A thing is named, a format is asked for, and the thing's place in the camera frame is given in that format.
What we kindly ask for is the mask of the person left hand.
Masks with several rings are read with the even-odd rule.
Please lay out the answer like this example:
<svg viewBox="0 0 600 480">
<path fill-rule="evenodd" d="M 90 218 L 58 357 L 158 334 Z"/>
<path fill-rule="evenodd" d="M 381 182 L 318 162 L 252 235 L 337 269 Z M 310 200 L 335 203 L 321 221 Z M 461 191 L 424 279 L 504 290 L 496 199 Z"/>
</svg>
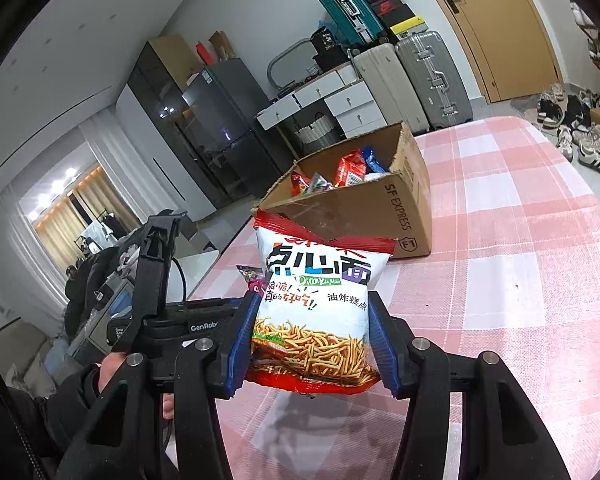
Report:
<svg viewBox="0 0 600 480">
<path fill-rule="evenodd" d="M 123 352 L 111 352 L 99 365 L 98 373 L 98 392 L 102 393 L 110 382 L 111 378 L 117 373 L 117 370 L 125 362 L 126 354 Z"/>
</svg>

